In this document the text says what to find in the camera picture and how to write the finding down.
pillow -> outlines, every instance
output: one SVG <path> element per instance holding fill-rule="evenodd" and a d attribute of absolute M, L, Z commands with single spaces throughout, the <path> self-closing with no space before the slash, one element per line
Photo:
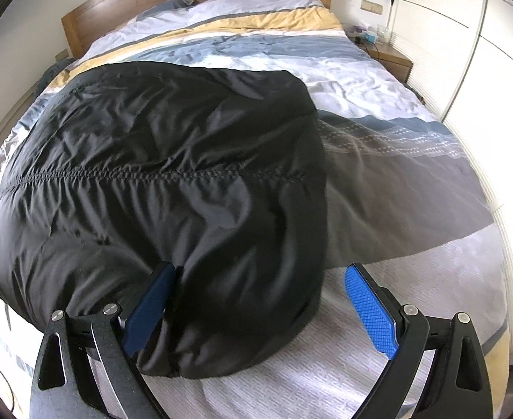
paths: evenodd
<path fill-rule="evenodd" d="M 75 58 L 65 58 L 63 60 L 57 61 L 54 63 L 49 69 L 47 69 L 41 78 L 39 79 L 39 82 L 37 82 L 37 85 L 35 87 L 34 91 L 34 100 L 39 97 L 39 94 L 43 93 L 45 91 L 45 88 L 49 86 L 49 83 L 52 82 L 52 80 L 59 75 L 60 72 L 64 71 L 68 66 L 70 66 L 74 61 L 76 61 Z"/>
<path fill-rule="evenodd" d="M 137 22 L 140 22 L 140 20 L 144 20 L 146 17 L 160 13 L 162 11 L 188 8 L 190 6 L 196 6 L 197 4 L 198 2 L 196 0 L 167 0 L 163 3 L 155 5 L 153 8 L 146 9 L 144 12 L 138 14 L 135 19 Z"/>

sleeping bag seam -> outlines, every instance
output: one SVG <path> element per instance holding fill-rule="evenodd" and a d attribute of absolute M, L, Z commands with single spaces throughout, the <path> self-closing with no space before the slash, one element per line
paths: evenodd
<path fill-rule="evenodd" d="M 6 195 L 11 189 L 17 188 L 23 184 L 31 184 L 42 180 L 51 179 L 131 179 L 131 180 L 166 180 L 169 182 L 180 181 L 183 179 L 194 179 L 197 177 L 225 177 L 225 176 L 253 176 L 258 179 L 275 179 L 282 180 L 289 183 L 302 183 L 305 175 L 284 176 L 272 172 L 259 172 L 259 171 L 240 171 L 233 169 L 222 170 L 200 170 L 190 172 L 168 171 L 164 173 L 141 173 L 123 170 L 110 170 L 110 169 L 84 169 L 76 168 L 68 171 L 54 171 L 49 173 L 37 173 L 33 175 L 24 176 L 21 179 L 14 180 L 8 183 L 0 190 L 0 199 Z"/>

silver screw head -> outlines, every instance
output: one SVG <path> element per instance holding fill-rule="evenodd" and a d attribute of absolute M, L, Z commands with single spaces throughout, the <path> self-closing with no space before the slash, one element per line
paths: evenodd
<path fill-rule="evenodd" d="M 406 304 L 404 306 L 404 313 L 406 315 L 410 315 L 411 317 L 417 315 L 419 312 L 418 308 L 416 306 L 413 306 L 412 304 Z"/>
<path fill-rule="evenodd" d="M 55 310 L 51 315 L 51 320 L 58 321 L 62 319 L 64 316 L 64 312 L 62 310 Z"/>
<path fill-rule="evenodd" d="M 470 323 L 470 317 L 467 313 L 461 312 L 457 315 L 457 318 L 461 323 Z"/>
<path fill-rule="evenodd" d="M 107 304 L 104 308 L 103 308 L 103 313 L 105 315 L 113 315 L 113 313 L 116 313 L 118 310 L 118 305 L 116 304 Z"/>

black sleeping bag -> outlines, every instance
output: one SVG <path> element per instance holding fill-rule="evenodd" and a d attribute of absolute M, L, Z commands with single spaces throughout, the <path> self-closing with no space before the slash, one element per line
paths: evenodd
<path fill-rule="evenodd" d="M 235 373 L 317 310 L 324 152 L 286 71 L 105 65 L 54 97 L 0 186 L 0 298 L 51 313 L 126 299 L 163 260 L 171 304 L 136 355 L 149 375 Z"/>

bed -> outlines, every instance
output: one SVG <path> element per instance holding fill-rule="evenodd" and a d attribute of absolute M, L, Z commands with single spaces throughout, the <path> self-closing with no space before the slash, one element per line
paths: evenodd
<path fill-rule="evenodd" d="M 509 365 L 503 253 L 456 138 L 345 37 L 327 8 L 330 0 L 198 0 L 142 15 L 164 1 L 89 0 L 63 17 L 79 59 L 36 99 L 1 147 L 0 183 L 49 102 L 97 66 L 163 61 L 287 70 L 307 85 L 319 109 L 328 168 L 328 270 L 319 313 L 282 351 L 243 372 L 197 381 L 146 377 L 165 410 L 174 418 L 351 417 L 386 362 L 345 296 L 344 268 L 361 262 L 379 284 L 426 315 L 449 318 L 464 310 L 472 316 L 497 417 Z M 0 369 L 18 417 L 27 417 L 41 337 L 0 300 Z M 430 362 L 422 363 L 400 417 L 411 415 Z"/>

